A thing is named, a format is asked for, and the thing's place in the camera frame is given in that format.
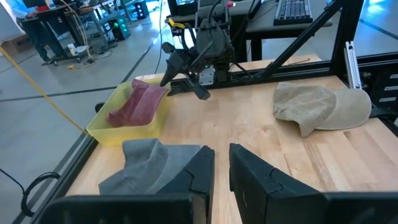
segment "red cloth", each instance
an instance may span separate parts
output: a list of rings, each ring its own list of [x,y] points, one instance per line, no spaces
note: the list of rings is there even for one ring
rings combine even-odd
[[[114,128],[149,124],[160,100],[167,92],[164,87],[150,85],[141,80],[133,80],[131,85],[133,91],[124,105],[109,112],[107,120]]]

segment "cardboard box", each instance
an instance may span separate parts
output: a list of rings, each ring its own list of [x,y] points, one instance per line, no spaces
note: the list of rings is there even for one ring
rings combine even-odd
[[[5,40],[1,47],[9,54],[15,55],[31,48],[33,45],[29,40],[28,35],[21,34],[9,40]]]

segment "yellow cable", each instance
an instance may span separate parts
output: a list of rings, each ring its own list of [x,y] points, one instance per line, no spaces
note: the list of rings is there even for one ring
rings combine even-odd
[[[81,132],[85,133],[86,135],[88,135],[88,133],[82,128],[80,127],[78,124],[76,124],[76,122],[74,122],[72,119],[70,119],[68,117],[68,115],[66,115],[58,106],[56,106],[56,104],[49,98],[49,96],[47,96],[47,94],[45,94],[45,92],[43,91],[43,89],[41,89],[41,87],[38,86],[38,84],[36,84],[35,81],[33,81],[33,79],[28,76],[28,74],[26,74],[26,72],[10,57],[10,55],[7,54],[7,52],[0,47],[0,52],[8,59],[8,61],[10,61],[13,66],[15,66],[17,68],[17,70],[23,75],[25,76],[25,78],[30,82],[30,84],[32,84],[34,86],[34,88],[36,90],[38,90],[40,92],[40,94],[42,96],[44,96],[44,98],[65,118],[67,119],[69,122],[71,122],[76,128],[78,128]]]

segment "keyboard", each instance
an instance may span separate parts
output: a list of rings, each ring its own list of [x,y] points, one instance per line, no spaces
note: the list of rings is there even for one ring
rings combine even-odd
[[[279,0],[274,26],[311,23],[312,21],[308,0]]]

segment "cap brim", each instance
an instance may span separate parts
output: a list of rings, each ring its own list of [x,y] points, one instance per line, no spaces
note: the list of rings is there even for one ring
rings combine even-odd
[[[362,125],[369,119],[372,103],[369,95],[359,89],[333,91],[336,108],[330,117],[316,129],[337,130]]]

